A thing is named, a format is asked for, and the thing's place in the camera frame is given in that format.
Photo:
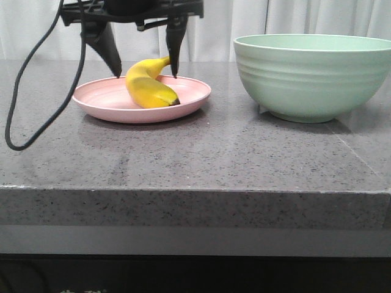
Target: gray countertop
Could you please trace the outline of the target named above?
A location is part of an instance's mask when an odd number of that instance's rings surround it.
[[[1,129],[20,65],[0,61]],[[30,64],[15,143],[58,107],[76,66]],[[0,140],[0,224],[391,227],[391,78],[360,108],[311,125],[259,110],[234,62],[183,63],[179,75],[212,88],[206,105],[187,117],[124,125],[92,118],[71,102],[26,151]],[[86,62],[79,84],[108,76],[103,62]]]

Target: white curtain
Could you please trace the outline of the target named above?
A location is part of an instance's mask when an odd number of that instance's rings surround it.
[[[24,59],[57,10],[53,0],[0,0],[0,59]],[[345,34],[391,40],[391,0],[204,0],[205,16],[192,16],[181,61],[234,61],[232,40],[276,33]],[[138,32],[133,23],[113,25],[122,60],[167,54],[165,28]],[[61,21],[35,58],[79,58],[80,25]],[[99,60],[88,49],[87,59]]]

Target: green bowl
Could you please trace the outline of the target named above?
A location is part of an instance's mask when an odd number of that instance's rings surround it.
[[[249,35],[234,41],[247,93],[273,115],[325,122],[367,102],[391,69],[391,41],[346,35]]]

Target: yellow banana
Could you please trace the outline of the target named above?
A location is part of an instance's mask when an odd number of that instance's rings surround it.
[[[133,101],[143,108],[167,107],[179,104],[177,93],[156,80],[170,57],[145,59],[134,64],[126,73],[125,83]]]

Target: black cable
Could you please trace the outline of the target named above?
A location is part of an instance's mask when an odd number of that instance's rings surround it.
[[[23,151],[29,146],[32,145],[32,143],[45,131],[47,127],[64,111],[64,109],[67,107],[69,104],[73,92],[75,91],[75,88],[78,85],[82,69],[84,66],[84,61],[86,58],[86,25],[85,25],[85,18],[84,18],[84,8],[83,8],[83,3],[82,0],[78,0],[79,4],[79,9],[80,9],[80,21],[81,21],[81,54],[80,54],[80,61],[79,61],[79,66],[75,75],[75,78],[73,80],[73,83],[70,87],[70,90],[68,92],[67,97],[65,98],[64,102],[61,104],[61,106],[55,111],[55,113],[31,136],[31,138],[21,146],[16,146],[12,143],[11,138],[10,138],[10,129],[11,129],[11,122],[12,122],[12,117],[13,117],[13,112],[15,110],[16,106],[16,98],[18,96],[18,88],[19,88],[19,83],[20,79],[23,75],[24,70],[26,69],[28,63],[30,62],[32,56],[35,54],[35,52],[38,50],[38,48],[42,45],[42,43],[49,37],[49,35],[52,33],[54,27],[56,26],[59,18],[60,18],[60,13],[61,9],[63,6],[64,0],[60,0],[59,8],[57,10],[56,16],[54,17],[54,20],[52,24],[50,25],[50,28],[46,32],[46,34],[38,41],[38,43],[34,46],[34,48],[31,50],[29,55],[27,56],[26,60],[23,62],[19,73],[15,79],[15,86],[13,88],[13,95],[12,95],[12,100],[11,100],[11,106],[9,109],[8,117],[7,117],[7,123],[5,124],[5,142],[7,142],[7,145],[15,150],[15,151]]]

